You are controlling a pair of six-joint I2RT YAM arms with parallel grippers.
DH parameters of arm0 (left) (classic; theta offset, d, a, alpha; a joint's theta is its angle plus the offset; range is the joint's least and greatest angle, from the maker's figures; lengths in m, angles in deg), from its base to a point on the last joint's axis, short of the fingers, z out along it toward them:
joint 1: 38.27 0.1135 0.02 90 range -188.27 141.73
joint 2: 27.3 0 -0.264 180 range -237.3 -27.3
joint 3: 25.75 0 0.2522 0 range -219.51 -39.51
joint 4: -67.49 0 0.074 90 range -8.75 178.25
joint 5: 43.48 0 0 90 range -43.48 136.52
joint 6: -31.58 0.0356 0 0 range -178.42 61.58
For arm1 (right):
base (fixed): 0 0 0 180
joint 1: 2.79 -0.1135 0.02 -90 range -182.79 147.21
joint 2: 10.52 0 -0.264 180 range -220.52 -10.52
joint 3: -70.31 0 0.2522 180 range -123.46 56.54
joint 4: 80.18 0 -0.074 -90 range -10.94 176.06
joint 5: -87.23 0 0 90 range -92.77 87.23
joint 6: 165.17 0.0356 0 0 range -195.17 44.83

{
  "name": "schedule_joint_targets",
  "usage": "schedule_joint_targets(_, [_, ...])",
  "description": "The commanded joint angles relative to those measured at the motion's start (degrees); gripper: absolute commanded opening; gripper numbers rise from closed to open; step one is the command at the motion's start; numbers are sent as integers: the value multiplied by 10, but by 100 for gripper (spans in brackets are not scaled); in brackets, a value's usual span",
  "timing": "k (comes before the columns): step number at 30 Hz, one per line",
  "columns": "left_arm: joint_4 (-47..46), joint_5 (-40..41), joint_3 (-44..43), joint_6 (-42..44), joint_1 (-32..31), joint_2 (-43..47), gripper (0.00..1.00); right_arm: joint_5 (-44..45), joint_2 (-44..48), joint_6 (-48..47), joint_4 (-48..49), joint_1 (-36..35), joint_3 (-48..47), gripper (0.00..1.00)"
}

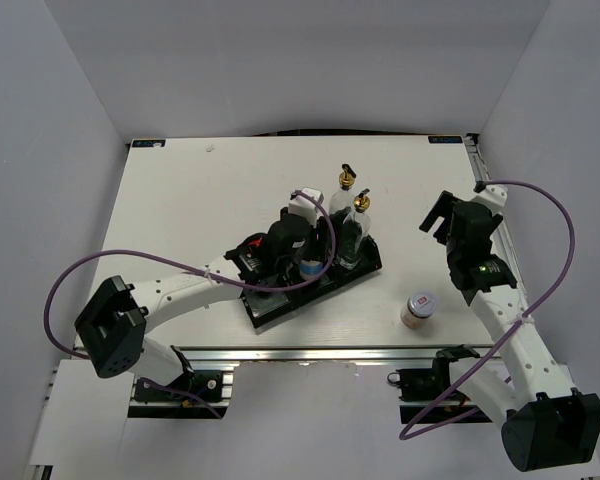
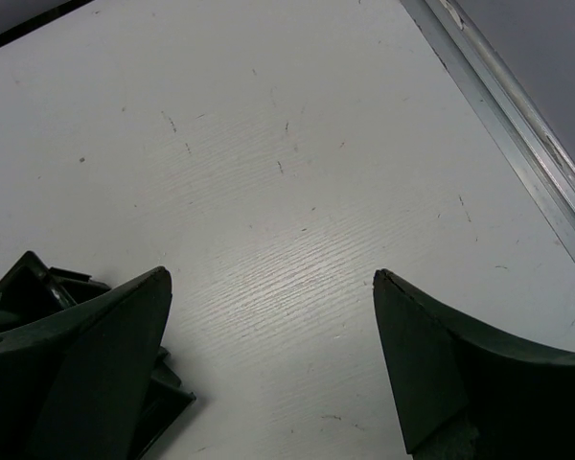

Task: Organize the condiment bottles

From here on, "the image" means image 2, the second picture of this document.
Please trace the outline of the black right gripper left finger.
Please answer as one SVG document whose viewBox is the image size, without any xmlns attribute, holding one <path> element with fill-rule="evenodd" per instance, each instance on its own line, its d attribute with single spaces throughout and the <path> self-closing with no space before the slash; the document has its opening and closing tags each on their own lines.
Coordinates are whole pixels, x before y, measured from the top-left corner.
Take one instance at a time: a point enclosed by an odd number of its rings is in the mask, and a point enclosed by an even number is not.
<svg viewBox="0 0 575 460">
<path fill-rule="evenodd" d="M 126 459 L 172 301 L 158 266 L 0 332 L 0 459 Z"/>
</svg>

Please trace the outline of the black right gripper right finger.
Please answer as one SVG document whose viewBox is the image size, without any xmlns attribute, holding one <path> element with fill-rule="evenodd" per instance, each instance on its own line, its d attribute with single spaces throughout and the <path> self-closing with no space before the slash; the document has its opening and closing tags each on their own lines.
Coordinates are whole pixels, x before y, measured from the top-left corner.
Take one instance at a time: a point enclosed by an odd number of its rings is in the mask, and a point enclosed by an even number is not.
<svg viewBox="0 0 575 460">
<path fill-rule="evenodd" d="M 575 459 L 575 353 L 443 304 L 378 270 L 375 314 L 415 459 Z"/>
</svg>

